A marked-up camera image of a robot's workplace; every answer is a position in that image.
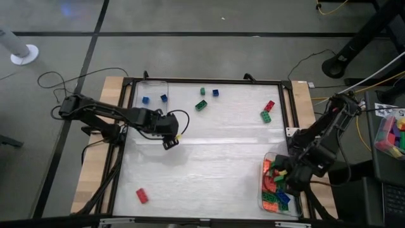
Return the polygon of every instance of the table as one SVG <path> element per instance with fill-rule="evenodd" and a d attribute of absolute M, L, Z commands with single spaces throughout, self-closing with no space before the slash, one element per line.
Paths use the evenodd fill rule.
<path fill-rule="evenodd" d="M 107 77 L 104 83 L 103 91 L 101 93 L 100 101 L 112 105 L 117 105 L 121 94 L 123 80 L 123 77 Z M 293 81 L 292 88 L 299 125 L 302 128 L 309 127 L 315 121 L 315 116 L 313 113 L 312 102 L 309 96 L 307 83 L 303 81 Z M 126 90 L 124 106 L 128 103 L 129 94 L 130 91 Z M 292 123 L 292 112 L 287 90 L 284 90 L 284 96 L 287 106 L 287 116 L 289 119 L 289 123 Z M 112 119 L 108 118 L 104 118 L 103 120 L 109 123 L 113 122 Z M 101 139 L 102 138 L 100 135 L 92 135 L 90 137 L 89 143 L 93 143 Z M 75 198 L 72 204 L 72 212 L 77 212 L 78 210 L 80 210 L 99 187 L 103 176 L 107 150 L 107 144 L 101 144 L 99 146 L 94 146 L 87 149 L 82 171 L 78 180 Z M 325 175 L 321 179 L 317 177 L 313 177 L 313 179 L 321 180 L 323 182 L 329 182 L 328 175 Z M 328 186 L 322 186 L 319 184 L 311 184 L 311 187 L 321 204 L 328 210 L 331 215 L 337 218 L 332 189 Z M 101 212 L 107 211 L 110 191 L 111 189 L 107 188 L 106 194 L 104 195 L 103 204 L 101 206 Z M 301 201 L 303 216 L 305 218 L 309 218 L 309 210 L 306 203 L 306 198 L 303 194 L 301 195 Z"/>

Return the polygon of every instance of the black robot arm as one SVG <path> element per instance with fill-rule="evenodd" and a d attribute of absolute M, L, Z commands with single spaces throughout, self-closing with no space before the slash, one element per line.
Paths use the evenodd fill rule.
<path fill-rule="evenodd" d="M 82 130 L 90 135 L 93 130 L 99 130 L 108 143 L 120 139 L 121 127 L 118 124 L 106 123 L 98 116 L 112 118 L 127 124 L 142 132 L 162 136 L 163 147 L 170 149 L 178 145 L 176 138 L 178 122 L 172 113 L 163 115 L 161 110 L 147 108 L 121 108 L 111 104 L 95 101 L 81 94 L 68 96 L 63 100 L 59 115 L 64 120 L 80 120 L 87 124 Z"/>

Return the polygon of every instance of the yellow cable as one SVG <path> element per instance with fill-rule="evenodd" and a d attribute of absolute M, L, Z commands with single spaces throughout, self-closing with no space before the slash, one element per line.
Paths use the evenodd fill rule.
<path fill-rule="evenodd" d="M 360 138 L 361 142 L 363 142 L 364 146 L 371 152 L 370 147 L 366 144 L 365 140 L 361 136 L 360 127 L 359 127 L 359 117 L 358 116 L 356 116 L 356 126 L 357 126 L 357 133 L 359 134 L 359 138 Z"/>
<path fill-rule="evenodd" d="M 364 91 L 366 91 L 366 90 L 368 90 L 368 89 L 374 88 L 374 87 L 376 87 L 376 86 L 378 86 L 378 85 L 380 85 L 380 84 L 383 84 L 384 82 L 386 82 L 386 81 L 388 81 L 388 80 L 391 80 L 391 79 L 394 79 L 394 78 L 396 78 L 396 77 L 401 76 L 403 73 L 405 73 L 405 70 L 404 70 L 403 72 L 401 72 L 401 73 L 398 73 L 398 74 L 392 76 L 392 77 L 389 78 L 389 79 L 385 79 L 385 80 L 383 80 L 383 81 L 381 81 L 381 82 L 379 82 L 379 83 L 376 83 L 376 84 L 371 85 L 371 86 L 369 86 L 369 87 L 365 87 L 364 89 L 359 89 L 358 91 L 354 91 L 354 93 L 356 94 L 356 93 L 364 92 Z M 311 98 L 311 100 L 324 100 L 324 99 L 328 99 L 328 98 Z"/>
<path fill-rule="evenodd" d="M 349 0 L 344 1 L 342 4 L 340 4 L 340 6 L 338 6 L 336 9 L 334 9 L 334 10 L 328 12 L 328 13 L 322 12 L 322 10 L 321 10 L 320 7 L 318 7 L 318 11 L 319 11 L 322 15 L 329 15 L 329 14 L 335 13 L 338 9 L 340 9 L 340 7 L 344 6 L 348 1 L 349 1 Z"/>

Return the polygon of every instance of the clear plastic container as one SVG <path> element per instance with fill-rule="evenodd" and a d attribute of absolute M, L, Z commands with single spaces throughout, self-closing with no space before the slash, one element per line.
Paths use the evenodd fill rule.
<path fill-rule="evenodd" d="M 405 110 L 393 110 L 381 120 L 374 146 L 398 160 L 405 160 Z"/>
<path fill-rule="evenodd" d="M 271 162 L 274 162 L 276 155 L 276 153 L 272 152 L 267 153 L 264 160 L 260 164 L 258 194 L 259 206 L 261 209 L 270 213 L 279 213 L 282 215 L 299 217 L 302 215 L 301 201 L 297 200 L 293 195 L 284 193 L 282 187 L 283 184 L 285 185 L 284 181 L 282 181 L 283 184 L 280 182 L 271 181 L 271 179 L 274 180 L 274 177 L 278 176 L 278 172 L 274 170 L 272 171 L 271 177 L 269 176 L 269 166 L 271 166 Z M 282 203 L 282 200 L 279 197 L 279 192 L 284 193 L 289 198 L 289 202 L 287 204 Z M 269 202 L 269 195 L 272 199 L 274 199 L 274 201 L 271 200 L 272 202 Z"/>

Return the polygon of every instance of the pile of lego bricks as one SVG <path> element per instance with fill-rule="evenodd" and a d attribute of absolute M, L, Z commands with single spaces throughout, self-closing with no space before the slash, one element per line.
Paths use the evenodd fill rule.
<path fill-rule="evenodd" d="M 279 172 L 273 168 L 269 159 L 263 162 L 263 180 L 261 183 L 261 200 L 263 208 L 269 212 L 284 212 L 289 210 L 290 198 L 284 193 L 286 171 Z"/>

